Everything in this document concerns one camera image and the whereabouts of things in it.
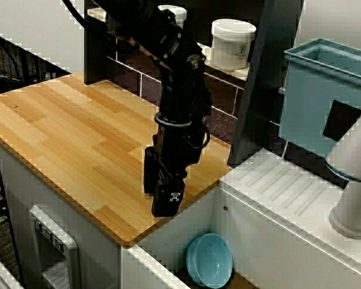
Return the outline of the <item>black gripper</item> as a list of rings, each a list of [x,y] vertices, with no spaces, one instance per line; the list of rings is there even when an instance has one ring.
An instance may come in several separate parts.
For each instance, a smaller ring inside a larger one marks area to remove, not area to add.
[[[144,154],[144,192],[154,194],[152,216],[173,217],[184,196],[186,168],[197,164],[210,141],[203,119],[185,128],[159,125]]]

